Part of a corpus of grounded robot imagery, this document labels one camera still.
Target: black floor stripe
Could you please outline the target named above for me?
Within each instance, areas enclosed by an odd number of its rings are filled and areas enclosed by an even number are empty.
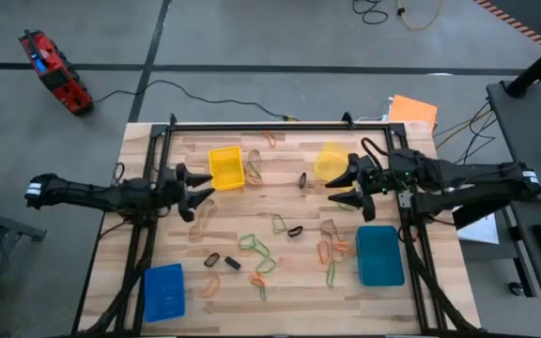
[[[263,65],[155,65],[152,71],[205,73],[325,73],[325,74],[390,74],[390,75],[492,75],[517,76],[525,69],[461,69],[402,67],[339,67],[339,66],[263,66]]]
[[[113,71],[135,71],[143,69],[141,64],[72,64],[77,70],[113,70]],[[32,69],[29,63],[22,62],[0,62],[0,69],[25,70]]]
[[[489,2],[541,35],[541,0],[489,0]]]
[[[154,34],[151,37],[151,43],[149,44],[149,51],[147,51],[146,63],[141,73],[141,78],[139,79],[139,84],[137,85],[137,90],[139,92],[144,90],[149,81],[149,76],[151,75],[152,67],[154,60],[156,59],[156,54],[158,53],[158,47],[160,47],[160,38],[162,37],[162,31],[164,29],[164,21],[166,20],[166,14],[168,14],[168,9],[170,8],[171,0],[164,0],[162,2],[162,7],[160,8],[160,14],[158,14],[158,21],[156,22],[156,28],[154,29]],[[139,119],[139,114],[141,113],[141,106],[143,105],[143,98],[145,93],[136,95],[132,101],[131,113],[129,114],[129,122],[137,122]]]

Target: wooden table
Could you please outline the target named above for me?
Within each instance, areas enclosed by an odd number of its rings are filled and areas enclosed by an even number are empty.
[[[130,124],[125,132],[119,160],[127,170],[125,178],[140,177],[146,157],[150,124]],[[425,123],[407,123],[409,147],[435,157],[436,151]],[[213,131],[174,132],[169,164],[185,162],[193,172],[209,170],[208,152],[213,148],[238,145],[247,153],[261,153],[264,185],[215,192],[211,199],[217,209],[210,215],[201,239],[188,240],[191,223],[180,219],[176,209],[159,221],[152,267],[180,263],[185,273],[187,313],[182,318],[144,324],[143,334],[167,335],[262,335],[262,334],[381,334],[418,333],[410,276],[404,245],[400,243],[405,284],[393,287],[362,286],[355,257],[337,264],[334,287],[325,284],[327,267],[320,264],[317,243],[319,224],[333,219],[353,243],[357,228],[364,224],[360,211],[341,209],[327,199],[334,190],[324,188],[313,165],[324,143],[332,142],[363,154],[362,137],[370,137],[386,148],[379,131],[276,131],[276,147],[261,132]],[[387,161],[380,158],[382,164]],[[308,174],[301,190],[298,180]],[[395,195],[374,196],[376,225],[399,228]],[[281,214],[288,227],[301,225],[298,238],[285,233],[274,235],[271,217]],[[105,217],[102,231],[120,223],[115,214]],[[261,261],[258,253],[238,249],[241,236],[254,233],[265,243],[278,268],[266,276],[268,300],[262,301],[248,276]],[[104,237],[97,248],[85,298],[80,329],[92,325],[121,286],[131,227],[122,226]],[[428,226],[438,282],[456,308],[479,326],[469,278],[453,226]],[[241,263],[235,271],[222,260],[206,268],[204,260],[212,253],[230,255]],[[210,298],[200,297],[210,279],[218,275],[221,286]],[[431,298],[425,297],[429,322],[435,327]],[[132,312],[129,310],[127,324]]]

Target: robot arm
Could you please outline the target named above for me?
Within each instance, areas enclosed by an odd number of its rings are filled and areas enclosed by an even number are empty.
[[[533,201],[541,193],[535,172],[520,162],[455,165],[429,159],[412,149],[399,149],[387,155],[390,167],[383,170],[372,153],[361,158],[349,154],[346,172],[326,187],[347,187],[356,182],[358,189],[331,195],[329,199],[362,207],[364,220],[372,221],[375,219],[372,194],[406,192],[416,185],[423,191],[410,197],[415,214],[431,219],[444,209],[461,207],[455,212],[455,222],[464,226],[511,201]]]
[[[43,174],[30,181],[24,198],[26,205],[35,209],[67,203],[117,212],[127,221],[138,214],[177,204],[181,218],[190,222],[193,220],[190,209],[197,208],[214,189],[190,192],[187,187],[197,187],[211,179],[211,175],[190,173],[183,163],[175,170],[165,168],[162,184],[153,188],[144,178],[125,179],[118,185],[101,187]]]

